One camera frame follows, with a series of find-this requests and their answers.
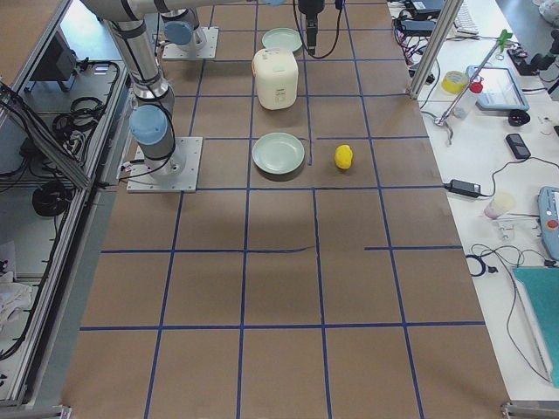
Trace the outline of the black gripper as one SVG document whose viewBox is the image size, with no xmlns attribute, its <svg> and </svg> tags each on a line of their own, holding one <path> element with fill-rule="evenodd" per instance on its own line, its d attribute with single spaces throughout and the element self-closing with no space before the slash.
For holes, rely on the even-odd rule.
<svg viewBox="0 0 559 419">
<path fill-rule="evenodd" d="M 306 45 L 308 49 L 316 48 L 317 17 L 322 13 L 322 0 L 299 0 L 299 12 L 306 17 Z"/>
</svg>

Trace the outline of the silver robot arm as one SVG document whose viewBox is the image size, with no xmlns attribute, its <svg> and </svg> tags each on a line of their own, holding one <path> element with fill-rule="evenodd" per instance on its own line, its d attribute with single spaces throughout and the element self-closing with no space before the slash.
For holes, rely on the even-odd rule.
<svg viewBox="0 0 559 419">
<path fill-rule="evenodd" d="M 132 79 L 135 97 L 141 105 L 163 102 L 172 97 L 171 86 L 162 75 L 154 46 L 148 38 L 144 18 L 159 13 L 170 43 L 194 58 L 206 46 L 197 8 L 217 1 L 85 1 L 96 16 L 109 23 L 111 36 Z"/>
<path fill-rule="evenodd" d="M 167 41 L 179 49 L 194 53 L 205 46 L 206 36 L 200 26 L 196 8 L 172 10 L 162 14 Z"/>
</svg>

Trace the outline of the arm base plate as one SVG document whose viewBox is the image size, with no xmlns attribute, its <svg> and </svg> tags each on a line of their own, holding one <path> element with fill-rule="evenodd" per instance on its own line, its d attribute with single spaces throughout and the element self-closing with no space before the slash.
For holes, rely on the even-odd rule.
<svg viewBox="0 0 559 419">
<path fill-rule="evenodd" d="M 202 60 L 214 59 L 217 51 L 219 28 L 216 26 L 199 28 L 193 31 L 187 45 L 168 43 L 164 46 L 162 58 L 166 60 Z"/>
<path fill-rule="evenodd" d="M 157 165 L 146 160 L 131 168 L 128 193 L 194 193 L 197 190 L 203 148 L 202 137 L 177 137 L 176 149 L 165 165 L 154 173 Z"/>
</svg>

